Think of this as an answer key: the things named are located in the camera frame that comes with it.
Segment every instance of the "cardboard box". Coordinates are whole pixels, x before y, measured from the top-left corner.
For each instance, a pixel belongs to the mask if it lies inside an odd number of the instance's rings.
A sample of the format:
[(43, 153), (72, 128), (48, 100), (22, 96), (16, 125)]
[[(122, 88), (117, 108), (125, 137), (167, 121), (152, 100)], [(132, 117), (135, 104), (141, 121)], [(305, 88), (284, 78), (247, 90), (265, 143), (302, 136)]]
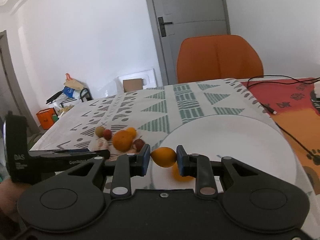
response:
[(127, 79), (123, 81), (124, 92), (131, 92), (143, 89), (143, 83), (141, 78)]
[(52, 116), (56, 114), (54, 108), (48, 108), (39, 111), (36, 115), (38, 120), (44, 130), (48, 130), (51, 126), (53, 126), (54, 121), (52, 120)]

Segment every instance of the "plastic bag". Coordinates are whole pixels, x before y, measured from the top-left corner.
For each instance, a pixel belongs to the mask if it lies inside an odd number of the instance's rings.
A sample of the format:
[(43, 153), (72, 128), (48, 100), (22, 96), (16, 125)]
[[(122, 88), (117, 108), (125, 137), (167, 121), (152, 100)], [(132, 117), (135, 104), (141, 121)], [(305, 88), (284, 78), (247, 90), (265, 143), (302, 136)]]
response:
[(69, 73), (66, 73), (66, 82), (64, 85), (66, 87), (73, 88), (74, 90), (82, 90), (84, 88), (79, 81), (71, 78)]
[(62, 92), (66, 96), (68, 96), (68, 98), (80, 99), (81, 90), (74, 90), (73, 88), (70, 88), (70, 87), (64, 87)]

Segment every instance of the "door handle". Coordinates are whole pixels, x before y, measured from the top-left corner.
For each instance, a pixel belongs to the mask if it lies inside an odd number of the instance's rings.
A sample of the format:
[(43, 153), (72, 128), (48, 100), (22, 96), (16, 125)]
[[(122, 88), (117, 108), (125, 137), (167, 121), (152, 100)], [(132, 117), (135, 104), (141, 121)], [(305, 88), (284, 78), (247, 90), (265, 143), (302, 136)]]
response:
[(164, 22), (163, 17), (159, 17), (158, 21), (159, 21), (159, 26), (160, 26), (161, 37), (166, 37), (167, 33), (165, 32), (165, 26), (169, 25), (169, 24), (173, 24), (173, 22)]

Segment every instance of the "white wall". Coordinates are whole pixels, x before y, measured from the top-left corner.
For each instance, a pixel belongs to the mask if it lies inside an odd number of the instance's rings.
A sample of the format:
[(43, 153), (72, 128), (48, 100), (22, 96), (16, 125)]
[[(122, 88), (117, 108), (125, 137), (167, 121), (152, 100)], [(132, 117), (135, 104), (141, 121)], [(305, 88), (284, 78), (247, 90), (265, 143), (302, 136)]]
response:
[(117, 76), (152, 68), (162, 84), (146, 0), (27, 0), (15, 18), (41, 108), (63, 88), (65, 73), (94, 98)]
[(226, 0), (231, 33), (259, 54), (265, 74), (320, 76), (320, 0)]

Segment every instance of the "orange tablecloth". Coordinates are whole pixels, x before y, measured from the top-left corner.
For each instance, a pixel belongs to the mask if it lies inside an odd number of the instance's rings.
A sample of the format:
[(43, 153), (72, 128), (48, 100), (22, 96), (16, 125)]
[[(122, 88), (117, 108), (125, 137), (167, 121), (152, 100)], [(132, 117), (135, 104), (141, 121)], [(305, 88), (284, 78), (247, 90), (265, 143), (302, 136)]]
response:
[[(292, 80), (276, 81), (293, 82)], [(313, 84), (283, 85), (264, 83), (251, 87), (250, 91), (259, 102), (277, 111), (278, 114), (271, 115), (271, 118), (313, 153), (313, 156), (308, 154), (298, 143), (284, 133), (308, 174), (316, 195), (319, 195), (320, 101), (316, 101)]]

